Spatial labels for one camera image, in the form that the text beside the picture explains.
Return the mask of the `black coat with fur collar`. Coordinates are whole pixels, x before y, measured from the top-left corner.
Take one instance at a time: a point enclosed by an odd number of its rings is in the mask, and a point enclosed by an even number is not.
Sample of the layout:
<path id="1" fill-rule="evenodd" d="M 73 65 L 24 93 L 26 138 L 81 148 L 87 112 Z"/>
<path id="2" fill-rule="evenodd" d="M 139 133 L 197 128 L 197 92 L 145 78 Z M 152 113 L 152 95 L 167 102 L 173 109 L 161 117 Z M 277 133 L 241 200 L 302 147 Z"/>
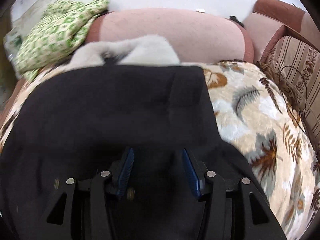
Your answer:
<path id="1" fill-rule="evenodd" d="M 93 178 L 135 159 L 120 199 L 108 205 L 111 239 L 198 239 L 204 202 L 182 161 L 251 179 L 244 156 L 219 134 L 203 70 L 185 67 L 168 42 L 145 36 L 92 42 L 27 96 L 1 152 L 1 239 L 40 239 L 40 219 L 68 178 Z"/>

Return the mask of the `floral leaf pattern blanket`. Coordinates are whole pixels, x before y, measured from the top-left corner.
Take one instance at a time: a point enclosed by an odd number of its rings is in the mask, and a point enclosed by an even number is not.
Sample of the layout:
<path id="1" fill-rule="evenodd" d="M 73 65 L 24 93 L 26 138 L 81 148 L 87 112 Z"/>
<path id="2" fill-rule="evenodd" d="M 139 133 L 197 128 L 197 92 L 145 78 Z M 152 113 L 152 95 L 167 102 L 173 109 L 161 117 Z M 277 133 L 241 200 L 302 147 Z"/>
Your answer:
<path id="1" fill-rule="evenodd" d="M 300 114 L 258 67 L 244 62 L 203 64 L 219 134 L 247 160 L 263 189 L 285 239 L 313 239 L 319 230 L 319 158 Z M 31 91 L 52 74 L 44 72 L 21 91 L 1 131 L 8 127 Z"/>

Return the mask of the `striped beige sofa cushion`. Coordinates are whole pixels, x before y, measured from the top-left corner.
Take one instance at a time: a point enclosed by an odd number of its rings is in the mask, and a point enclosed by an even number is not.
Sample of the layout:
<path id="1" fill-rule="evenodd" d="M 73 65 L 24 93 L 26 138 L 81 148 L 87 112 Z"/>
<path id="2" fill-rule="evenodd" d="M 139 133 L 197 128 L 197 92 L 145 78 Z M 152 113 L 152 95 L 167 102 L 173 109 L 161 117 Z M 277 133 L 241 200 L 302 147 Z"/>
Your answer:
<path id="1" fill-rule="evenodd" d="M 291 36 L 282 37 L 258 67 L 300 114 L 319 151 L 319 51 Z"/>

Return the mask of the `pink headboard cushion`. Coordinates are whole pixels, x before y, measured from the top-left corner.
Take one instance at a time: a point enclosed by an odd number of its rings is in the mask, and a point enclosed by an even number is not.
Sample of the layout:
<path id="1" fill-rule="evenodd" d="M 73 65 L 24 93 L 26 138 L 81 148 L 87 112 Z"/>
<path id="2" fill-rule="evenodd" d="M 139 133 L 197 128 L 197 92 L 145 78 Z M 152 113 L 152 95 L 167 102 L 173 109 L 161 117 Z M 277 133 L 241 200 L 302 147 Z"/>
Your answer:
<path id="1" fill-rule="evenodd" d="M 93 22 L 86 42 L 121 41 L 150 34 L 165 37 L 182 62 L 254 60 L 252 40 L 243 27 L 219 16 L 182 9 L 110 12 Z"/>

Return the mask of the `green white patterned pillow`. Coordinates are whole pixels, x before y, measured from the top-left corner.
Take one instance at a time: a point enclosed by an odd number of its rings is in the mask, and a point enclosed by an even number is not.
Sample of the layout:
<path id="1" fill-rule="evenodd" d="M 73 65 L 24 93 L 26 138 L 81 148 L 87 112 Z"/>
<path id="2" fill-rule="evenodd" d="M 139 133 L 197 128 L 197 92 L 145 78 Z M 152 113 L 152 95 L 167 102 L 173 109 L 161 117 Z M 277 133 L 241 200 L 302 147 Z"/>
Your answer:
<path id="1" fill-rule="evenodd" d="M 57 0 L 23 39 L 15 57 L 20 77 L 32 80 L 39 69 L 57 63 L 85 41 L 95 19 L 108 11 L 109 0 L 83 3 Z"/>

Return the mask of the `pink side cushion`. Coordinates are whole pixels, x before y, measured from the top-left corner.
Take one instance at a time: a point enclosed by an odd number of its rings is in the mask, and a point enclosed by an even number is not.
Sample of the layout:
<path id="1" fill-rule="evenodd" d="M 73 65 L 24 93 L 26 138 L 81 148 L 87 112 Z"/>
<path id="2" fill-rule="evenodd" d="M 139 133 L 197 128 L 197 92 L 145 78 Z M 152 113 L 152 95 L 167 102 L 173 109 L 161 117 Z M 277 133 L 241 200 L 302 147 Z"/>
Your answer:
<path id="1" fill-rule="evenodd" d="M 257 0 L 253 12 L 239 28 L 244 36 L 244 60 L 264 61 L 273 46 L 284 36 L 302 41 L 312 48 L 312 31 L 316 27 L 310 14 L 279 0 Z"/>

